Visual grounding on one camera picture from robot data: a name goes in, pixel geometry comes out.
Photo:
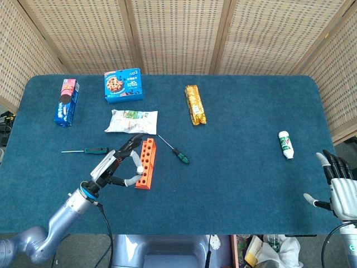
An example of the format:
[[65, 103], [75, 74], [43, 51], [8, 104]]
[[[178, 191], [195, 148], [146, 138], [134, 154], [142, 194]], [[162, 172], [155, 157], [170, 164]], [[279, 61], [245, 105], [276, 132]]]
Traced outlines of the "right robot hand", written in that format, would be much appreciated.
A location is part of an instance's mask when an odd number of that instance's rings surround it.
[[330, 201], [320, 201], [308, 193], [303, 197], [314, 207], [332, 211], [341, 221], [357, 221], [357, 178], [349, 163], [327, 150], [317, 152], [330, 189]]

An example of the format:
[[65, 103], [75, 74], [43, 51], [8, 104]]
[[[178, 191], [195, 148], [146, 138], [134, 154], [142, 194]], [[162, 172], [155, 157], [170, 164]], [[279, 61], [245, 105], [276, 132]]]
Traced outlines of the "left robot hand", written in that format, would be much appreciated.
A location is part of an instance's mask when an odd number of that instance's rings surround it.
[[136, 134], [132, 136], [120, 149], [112, 150], [107, 153], [104, 159], [90, 173], [91, 181], [83, 182], [81, 184], [83, 190], [88, 192], [87, 195], [90, 194], [97, 198], [99, 196], [99, 190], [107, 184], [131, 186], [141, 178], [143, 172], [142, 174], [137, 174], [130, 179], [120, 179], [115, 177], [114, 173], [119, 168], [123, 160], [128, 157], [133, 160], [136, 168], [142, 167], [143, 171], [141, 159], [134, 150], [142, 143], [142, 139], [142, 133]]

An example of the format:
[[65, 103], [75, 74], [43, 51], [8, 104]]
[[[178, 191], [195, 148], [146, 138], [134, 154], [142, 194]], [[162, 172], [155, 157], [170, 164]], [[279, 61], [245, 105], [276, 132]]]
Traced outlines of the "teal black handle screwdriver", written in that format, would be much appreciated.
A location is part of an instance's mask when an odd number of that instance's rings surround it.
[[83, 150], [62, 151], [61, 153], [107, 154], [108, 152], [109, 152], [108, 147], [91, 147], [91, 148], [85, 148]]

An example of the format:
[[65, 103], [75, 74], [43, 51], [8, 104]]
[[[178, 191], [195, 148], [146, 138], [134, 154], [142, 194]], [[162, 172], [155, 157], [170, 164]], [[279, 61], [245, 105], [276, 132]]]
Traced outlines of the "lavender robot base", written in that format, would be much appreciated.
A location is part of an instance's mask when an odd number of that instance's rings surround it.
[[232, 268], [230, 236], [218, 237], [213, 250], [209, 234], [119, 234], [111, 268]]

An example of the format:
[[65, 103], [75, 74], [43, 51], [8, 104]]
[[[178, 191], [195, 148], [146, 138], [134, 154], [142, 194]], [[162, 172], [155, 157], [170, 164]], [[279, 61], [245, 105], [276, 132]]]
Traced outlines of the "orange bit holder block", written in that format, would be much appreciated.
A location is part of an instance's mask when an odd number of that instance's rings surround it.
[[154, 138], [149, 137], [143, 141], [141, 151], [141, 162], [143, 165], [143, 174], [136, 182], [137, 189], [150, 190], [155, 165], [156, 144]]

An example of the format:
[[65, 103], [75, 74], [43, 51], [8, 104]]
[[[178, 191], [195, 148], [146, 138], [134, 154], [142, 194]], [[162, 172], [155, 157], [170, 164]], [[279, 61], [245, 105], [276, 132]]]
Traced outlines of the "white snack bag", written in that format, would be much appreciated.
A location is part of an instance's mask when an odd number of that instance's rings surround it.
[[112, 110], [112, 117], [104, 132], [157, 133], [158, 111]]

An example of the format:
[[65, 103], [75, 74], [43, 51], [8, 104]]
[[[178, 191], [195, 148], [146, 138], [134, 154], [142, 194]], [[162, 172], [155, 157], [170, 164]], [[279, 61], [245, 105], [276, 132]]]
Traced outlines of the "blue Oreo cookie box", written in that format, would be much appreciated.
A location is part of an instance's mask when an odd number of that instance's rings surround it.
[[64, 79], [56, 107], [54, 122], [63, 127], [72, 125], [80, 85], [76, 79]]

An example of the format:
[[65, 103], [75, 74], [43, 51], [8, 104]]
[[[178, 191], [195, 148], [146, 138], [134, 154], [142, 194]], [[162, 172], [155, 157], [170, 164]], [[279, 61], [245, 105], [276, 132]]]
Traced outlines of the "white plastic bag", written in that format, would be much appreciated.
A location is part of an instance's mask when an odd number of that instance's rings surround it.
[[300, 243], [283, 234], [253, 235], [244, 260], [251, 268], [303, 268], [299, 260]]

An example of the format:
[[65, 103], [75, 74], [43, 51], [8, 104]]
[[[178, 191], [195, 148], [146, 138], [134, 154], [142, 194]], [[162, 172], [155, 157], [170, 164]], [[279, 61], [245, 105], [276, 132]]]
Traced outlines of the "white green bottle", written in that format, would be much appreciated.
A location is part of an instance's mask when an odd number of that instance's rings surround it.
[[281, 131], [278, 134], [278, 138], [283, 155], [286, 159], [293, 159], [295, 152], [290, 139], [290, 134], [287, 131]]

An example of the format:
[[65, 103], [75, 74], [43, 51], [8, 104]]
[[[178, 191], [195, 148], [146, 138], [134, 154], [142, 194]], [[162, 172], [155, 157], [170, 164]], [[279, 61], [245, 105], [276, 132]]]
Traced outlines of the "blue chocolate chip cookie box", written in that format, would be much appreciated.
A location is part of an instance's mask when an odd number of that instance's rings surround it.
[[140, 68], [106, 72], [104, 97], [108, 103], [142, 100], [144, 96]]

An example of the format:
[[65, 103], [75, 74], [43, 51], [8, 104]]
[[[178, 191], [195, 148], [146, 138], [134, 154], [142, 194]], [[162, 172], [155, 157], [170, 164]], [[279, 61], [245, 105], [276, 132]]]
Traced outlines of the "gold foil snack package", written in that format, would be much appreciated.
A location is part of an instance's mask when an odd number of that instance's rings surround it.
[[194, 126], [206, 124], [206, 116], [201, 101], [199, 89], [197, 85], [187, 85], [185, 88], [185, 96], [190, 112], [191, 122]]

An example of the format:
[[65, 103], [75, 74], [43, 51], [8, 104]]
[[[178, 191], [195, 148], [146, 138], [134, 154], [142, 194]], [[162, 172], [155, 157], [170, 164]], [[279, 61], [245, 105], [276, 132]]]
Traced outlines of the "blue table mat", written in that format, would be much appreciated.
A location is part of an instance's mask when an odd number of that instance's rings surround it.
[[[150, 190], [108, 185], [99, 192], [114, 233], [314, 235], [339, 224], [303, 197], [329, 200], [316, 153], [334, 150], [309, 76], [144, 75], [144, 99], [116, 104], [104, 99], [102, 75], [76, 78], [70, 127], [54, 122], [63, 75], [26, 85], [0, 164], [0, 233], [47, 226], [103, 158], [62, 151], [118, 149], [129, 139], [104, 132], [113, 109], [158, 111], [158, 135], [190, 160], [181, 162], [156, 136]], [[198, 86], [206, 124], [191, 122], [187, 85]], [[281, 131], [290, 134], [293, 159], [282, 153]]]

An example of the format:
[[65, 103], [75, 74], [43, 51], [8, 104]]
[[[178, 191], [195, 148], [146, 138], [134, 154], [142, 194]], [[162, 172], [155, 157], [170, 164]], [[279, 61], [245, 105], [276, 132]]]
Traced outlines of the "woven folding screen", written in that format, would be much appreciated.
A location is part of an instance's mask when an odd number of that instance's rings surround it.
[[0, 105], [40, 74], [304, 74], [357, 138], [357, 0], [0, 0]]

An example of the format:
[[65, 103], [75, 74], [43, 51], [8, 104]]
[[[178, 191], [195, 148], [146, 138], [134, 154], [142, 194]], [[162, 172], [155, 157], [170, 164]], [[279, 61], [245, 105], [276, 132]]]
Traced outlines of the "white metal bracket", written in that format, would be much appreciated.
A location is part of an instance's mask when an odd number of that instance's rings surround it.
[[209, 235], [209, 244], [213, 250], [218, 250], [221, 246], [221, 242], [220, 242], [218, 235], [210, 234]]

